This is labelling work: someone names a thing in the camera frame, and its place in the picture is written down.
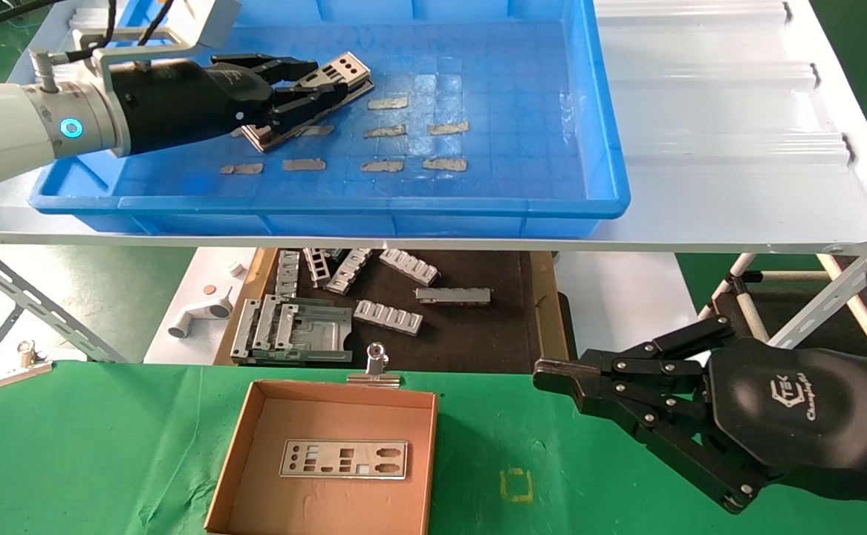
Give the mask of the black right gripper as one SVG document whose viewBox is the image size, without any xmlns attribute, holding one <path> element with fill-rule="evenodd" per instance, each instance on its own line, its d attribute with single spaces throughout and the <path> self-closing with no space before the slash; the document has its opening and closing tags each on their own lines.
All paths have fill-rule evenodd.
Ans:
<svg viewBox="0 0 867 535">
<path fill-rule="evenodd" d="M 731 514 L 756 500 L 763 480 L 867 502 L 867 357 L 752 338 L 721 348 L 735 337 L 728 317 L 712 316 L 632 348 L 541 359 L 535 386 L 615 423 Z M 714 423 L 750 467 L 704 444 L 712 434 L 705 409 L 691 416 L 685 400 L 669 406 L 666 394 L 613 379 L 693 372 L 700 363 L 678 362 L 717 348 L 706 363 Z"/>
</svg>

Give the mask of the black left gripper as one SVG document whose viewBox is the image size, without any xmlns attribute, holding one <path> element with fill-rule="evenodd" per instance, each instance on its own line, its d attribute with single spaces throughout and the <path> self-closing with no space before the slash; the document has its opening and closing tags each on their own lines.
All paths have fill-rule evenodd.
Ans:
<svg viewBox="0 0 867 535">
<path fill-rule="evenodd" d="M 317 61 L 258 52 L 220 54 L 209 65 L 171 59 L 150 68 L 115 65 L 111 86 L 126 138 L 122 155 L 143 155 L 228 134 L 261 121 L 269 101 L 269 127 L 287 134 L 341 105 L 346 82 L 316 87 L 273 87 L 317 71 Z"/>
</svg>

